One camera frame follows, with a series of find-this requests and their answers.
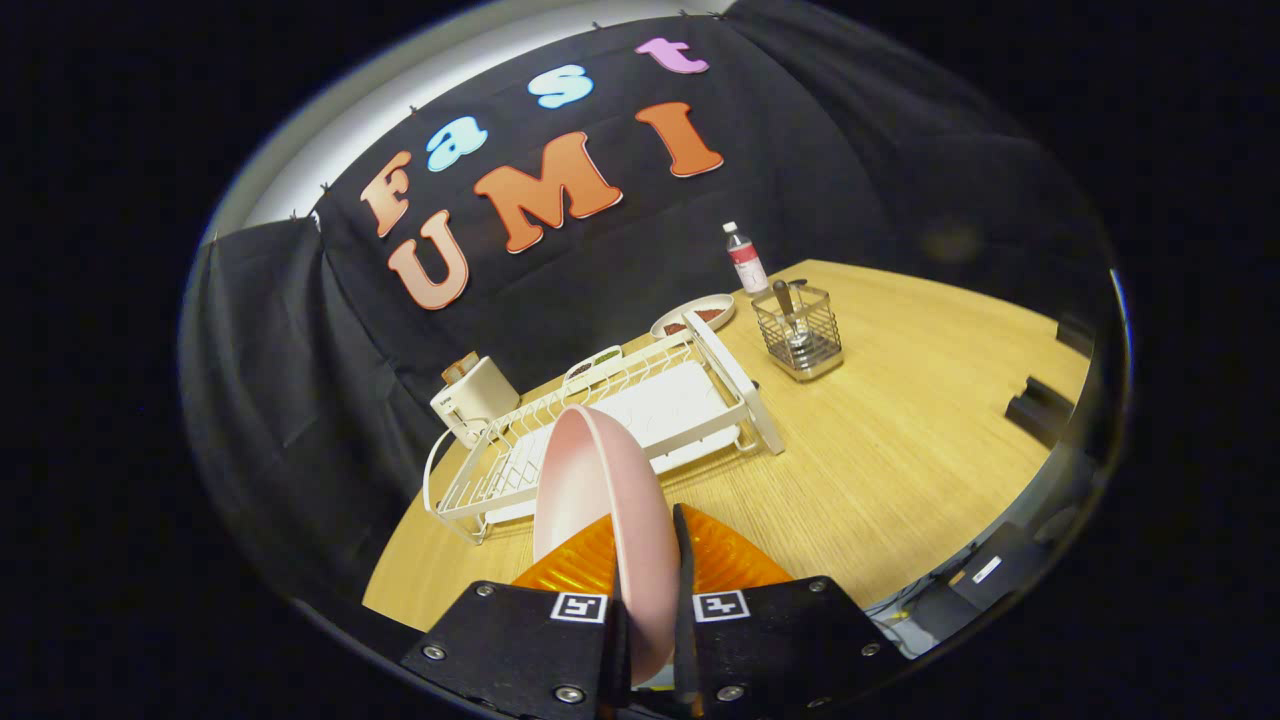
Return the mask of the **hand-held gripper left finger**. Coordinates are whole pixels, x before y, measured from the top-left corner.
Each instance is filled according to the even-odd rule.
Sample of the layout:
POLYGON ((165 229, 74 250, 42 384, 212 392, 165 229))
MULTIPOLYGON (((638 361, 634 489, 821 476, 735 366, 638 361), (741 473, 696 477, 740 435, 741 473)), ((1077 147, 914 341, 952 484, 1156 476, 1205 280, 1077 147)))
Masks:
POLYGON ((609 719, 631 687, 617 570, 604 515, 518 580, 472 583, 399 665, 494 714, 609 719))

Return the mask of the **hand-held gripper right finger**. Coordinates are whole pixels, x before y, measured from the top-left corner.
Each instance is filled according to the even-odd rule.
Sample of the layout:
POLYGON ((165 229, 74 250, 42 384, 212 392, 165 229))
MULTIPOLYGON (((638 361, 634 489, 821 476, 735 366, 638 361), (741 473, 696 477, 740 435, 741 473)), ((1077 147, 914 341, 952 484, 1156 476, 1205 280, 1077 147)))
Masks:
POLYGON ((692 507, 680 551, 673 697, 690 719, 835 719, 906 670, 901 650, 829 577, 698 591, 692 507))

